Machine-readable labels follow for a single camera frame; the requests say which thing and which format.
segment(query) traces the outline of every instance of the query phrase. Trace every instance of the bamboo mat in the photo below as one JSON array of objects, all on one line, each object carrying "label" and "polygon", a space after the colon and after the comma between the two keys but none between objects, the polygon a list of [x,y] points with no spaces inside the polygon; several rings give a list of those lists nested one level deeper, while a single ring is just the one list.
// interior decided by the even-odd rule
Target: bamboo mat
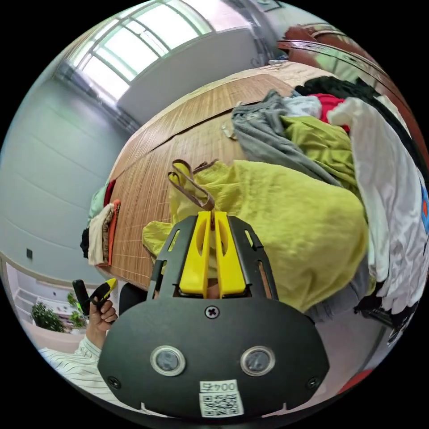
[{"label": "bamboo mat", "polygon": [[231,109],[237,102],[258,102],[271,89],[287,96],[312,77],[331,75],[304,64],[286,65],[247,70],[206,85],[131,137],[110,175],[116,178],[111,201],[121,200],[121,209],[112,266],[106,271],[148,287],[152,262],[141,242],[142,229],[153,220],[170,222],[167,173],[171,162],[182,158],[195,168],[216,158],[226,163],[245,159],[239,143],[222,131],[222,125],[232,130]]},{"label": "bamboo mat", "polygon": [[134,135],[120,154],[112,177],[118,178],[136,160],[167,140],[203,121],[233,109],[238,102],[261,101],[272,88],[290,94],[292,88],[270,74],[260,74],[227,82],[185,101]]},{"label": "bamboo mat", "polygon": [[153,220],[170,222],[167,173],[173,160],[186,159],[195,168],[216,158],[225,162],[245,159],[240,144],[223,133],[223,124],[232,129],[230,112],[174,136],[119,176],[111,201],[121,200],[121,209],[108,272],[148,287],[152,262],[142,245],[142,229]]}]

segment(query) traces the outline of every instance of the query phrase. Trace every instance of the orange cloth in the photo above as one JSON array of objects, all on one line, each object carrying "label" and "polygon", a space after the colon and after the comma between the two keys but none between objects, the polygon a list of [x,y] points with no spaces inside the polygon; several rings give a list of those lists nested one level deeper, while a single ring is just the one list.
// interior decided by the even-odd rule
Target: orange cloth
[{"label": "orange cloth", "polygon": [[116,222],[118,220],[118,214],[119,214],[119,208],[121,207],[120,200],[113,201],[114,209],[113,209],[113,218],[110,222],[109,226],[109,260],[107,262],[108,266],[112,265],[112,253],[113,253],[113,242],[115,239],[115,229],[116,229]]}]

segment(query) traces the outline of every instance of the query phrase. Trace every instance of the person's hand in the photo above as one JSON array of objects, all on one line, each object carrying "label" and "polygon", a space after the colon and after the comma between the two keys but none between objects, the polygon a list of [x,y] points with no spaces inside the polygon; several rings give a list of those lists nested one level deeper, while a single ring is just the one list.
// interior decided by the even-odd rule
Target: person's hand
[{"label": "person's hand", "polygon": [[92,328],[100,332],[110,329],[110,323],[118,318],[112,301],[106,301],[100,310],[93,304],[89,304],[89,324]]}]

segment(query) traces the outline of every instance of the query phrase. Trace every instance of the potted plant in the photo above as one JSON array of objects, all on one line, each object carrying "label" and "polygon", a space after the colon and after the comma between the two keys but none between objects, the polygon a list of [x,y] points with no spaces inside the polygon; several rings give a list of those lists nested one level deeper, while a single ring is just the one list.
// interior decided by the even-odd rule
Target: potted plant
[{"label": "potted plant", "polygon": [[71,334],[82,334],[85,333],[86,330],[86,322],[85,319],[78,311],[74,311],[70,316],[70,321],[73,324],[73,328],[71,329]]},{"label": "potted plant", "polygon": [[34,304],[31,309],[31,317],[39,328],[48,329],[54,332],[65,332],[64,324],[59,316],[51,309],[47,309],[45,304]]},{"label": "potted plant", "polygon": [[73,308],[77,308],[77,299],[75,298],[75,296],[73,295],[73,293],[69,293],[67,295],[67,301],[70,304],[71,307]]}]

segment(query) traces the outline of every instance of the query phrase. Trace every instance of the qr code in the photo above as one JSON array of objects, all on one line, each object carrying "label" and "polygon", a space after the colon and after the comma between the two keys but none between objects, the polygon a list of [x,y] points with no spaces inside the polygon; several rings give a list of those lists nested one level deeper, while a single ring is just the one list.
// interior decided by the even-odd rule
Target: qr code
[{"label": "qr code", "polygon": [[200,394],[200,405],[203,417],[233,417],[243,414],[238,392]]}]

